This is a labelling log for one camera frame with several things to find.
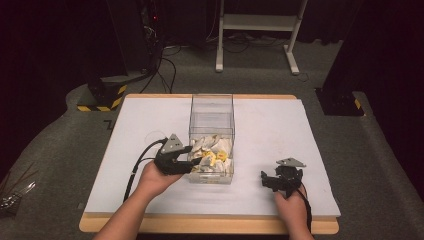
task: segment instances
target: wooden table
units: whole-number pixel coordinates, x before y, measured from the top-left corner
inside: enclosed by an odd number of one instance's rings
[[[126,98],[191,98],[191,96],[191,94],[130,94]],[[234,99],[243,98],[296,99],[296,97],[292,95],[234,95]],[[106,224],[112,214],[113,213],[84,212],[80,221],[81,231],[98,232]],[[336,217],[313,217],[313,234],[335,234],[338,230],[339,225]],[[287,234],[287,229],[277,216],[146,213],[140,226],[140,232],[193,234]]]

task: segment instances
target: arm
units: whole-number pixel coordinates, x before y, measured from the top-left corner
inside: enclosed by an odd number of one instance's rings
[[[94,239],[135,239],[147,205],[181,176],[165,176],[153,162],[147,163],[133,194],[113,214]]]
[[[303,186],[299,190],[306,196]],[[280,192],[274,192],[274,199],[278,214],[289,231],[290,240],[314,239],[306,224],[306,207],[300,194],[294,191],[289,198],[285,199]]]

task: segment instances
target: hand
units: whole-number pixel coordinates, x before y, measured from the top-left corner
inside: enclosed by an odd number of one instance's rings
[[[306,196],[306,190],[303,185],[299,190]],[[278,215],[289,231],[290,239],[313,239],[307,226],[307,212],[302,196],[297,191],[294,191],[289,198],[285,199],[283,194],[275,192],[274,200]]]
[[[156,167],[153,161],[147,163],[141,173],[138,186],[134,193],[146,196],[148,201],[163,193],[170,185],[183,175],[165,175]]]

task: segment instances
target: person's right arm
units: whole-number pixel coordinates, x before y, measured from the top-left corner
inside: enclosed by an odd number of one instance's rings
[[[306,195],[303,186],[299,190]],[[278,215],[287,227],[290,240],[314,239],[306,222],[307,212],[302,196],[294,191],[289,198],[285,199],[280,192],[275,192],[274,198]]]

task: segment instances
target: transparent plastic box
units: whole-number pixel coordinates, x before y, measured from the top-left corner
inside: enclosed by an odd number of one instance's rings
[[[202,158],[190,183],[231,184],[234,175],[234,106],[231,94],[193,94],[188,161]]]

